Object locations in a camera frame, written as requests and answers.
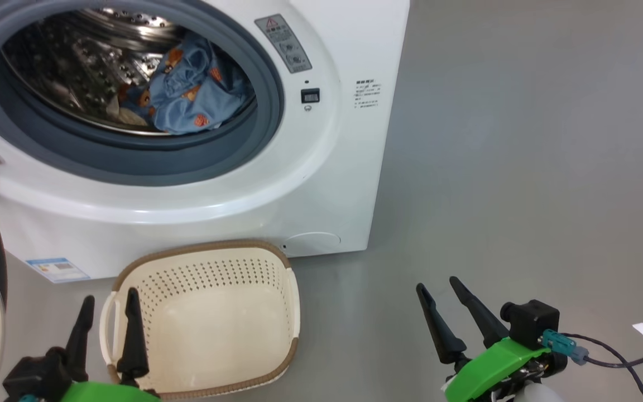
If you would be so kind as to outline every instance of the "blue connector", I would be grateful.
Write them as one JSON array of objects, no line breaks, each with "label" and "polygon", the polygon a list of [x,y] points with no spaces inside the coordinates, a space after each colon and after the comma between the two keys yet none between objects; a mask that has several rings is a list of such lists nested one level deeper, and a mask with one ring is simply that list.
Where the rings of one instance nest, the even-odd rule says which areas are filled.
[{"label": "blue connector", "polygon": [[586,348],[582,348],[582,346],[577,346],[577,342],[572,341],[572,339],[561,333],[552,330],[543,331],[541,344],[555,353],[571,358],[574,363],[580,366],[587,363],[584,358],[588,356],[589,351]]}]

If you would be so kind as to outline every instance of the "washing machine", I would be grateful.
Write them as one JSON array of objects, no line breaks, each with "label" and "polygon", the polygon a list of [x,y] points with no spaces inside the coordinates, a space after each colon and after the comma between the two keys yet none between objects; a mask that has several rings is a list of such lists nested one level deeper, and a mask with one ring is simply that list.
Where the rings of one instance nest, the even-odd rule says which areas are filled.
[{"label": "washing machine", "polygon": [[[54,282],[216,240],[262,239],[290,257],[364,250],[408,8],[0,1],[5,248]],[[112,114],[191,32],[253,93],[198,132]]]}]

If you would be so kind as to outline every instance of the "perforated basket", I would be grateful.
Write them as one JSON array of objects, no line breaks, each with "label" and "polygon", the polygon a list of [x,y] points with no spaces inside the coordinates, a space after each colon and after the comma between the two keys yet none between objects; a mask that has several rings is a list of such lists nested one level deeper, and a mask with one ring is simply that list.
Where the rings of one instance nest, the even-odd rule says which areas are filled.
[{"label": "perforated basket", "polygon": [[[100,350],[114,382],[138,290],[150,372],[138,379],[162,399],[227,394],[278,379],[299,340],[299,291],[288,259],[260,241],[159,252],[130,264],[100,316]],[[112,349],[110,313],[114,310]]]}]

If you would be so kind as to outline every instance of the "laundry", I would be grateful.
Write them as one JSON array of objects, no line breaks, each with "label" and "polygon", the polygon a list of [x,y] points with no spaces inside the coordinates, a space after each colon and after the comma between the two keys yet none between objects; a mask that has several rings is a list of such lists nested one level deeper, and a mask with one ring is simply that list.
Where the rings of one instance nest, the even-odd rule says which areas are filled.
[{"label": "laundry", "polygon": [[121,111],[171,135],[219,127],[255,93],[242,69],[219,53],[209,40],[188,32],[145,86],[118,90]]},{"label": "laundry", "polygon": [[118,104],[118,97],[114,95],[108,102],[105,112],[110,118],[125,125],[132,126],[148,126],[148,122],[143,117],[138,116],[130,109],[120,107]]}]

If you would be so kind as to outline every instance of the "black cable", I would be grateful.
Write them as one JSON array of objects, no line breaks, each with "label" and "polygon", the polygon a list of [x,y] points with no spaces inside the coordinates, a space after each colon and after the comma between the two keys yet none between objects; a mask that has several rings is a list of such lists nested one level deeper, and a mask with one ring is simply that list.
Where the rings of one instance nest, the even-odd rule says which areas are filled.
[{"label": "black cable", "polygon": [[585,361],[587,361],[587,363],[592,363],[596,366],[609,367],[610,369],[626,369],[627,367],[632,367],[643,363],[643,358],[627,362],[627,364],[607,363],[604,361],[592,359],[589,356],[585,357],[584,359]]},{"label": "black cable", "polygon": [[[577,335],[574,333],[563,333],[562,335],[567,336],[568,338],[577,338],[577,339],[584,339],[585,341],[590,341],[596,345],[602,346],[602,348],[607,349],[611,354],[615,355],[617,359],[620,359],[620,361],[623,364],[628,365],[630,363],[619,352],[615,351],[615,349],[612,348],[612,346],[609,346],[602,341],[598,341],[597,339],[590,338],[589,336]],[[636,382],[636,387],[639,388],[639,391],[641,392],[641,396],[643,397],[643,382],[641,382],[639,375],[636,374],[636,371],[634,368],[632,368],[632,366],[625,366],[625,368],[628,370],[628,372],[630,372],[630,374],[632,374],[632,377],[633,379],[635,379],[635,382]]]}]

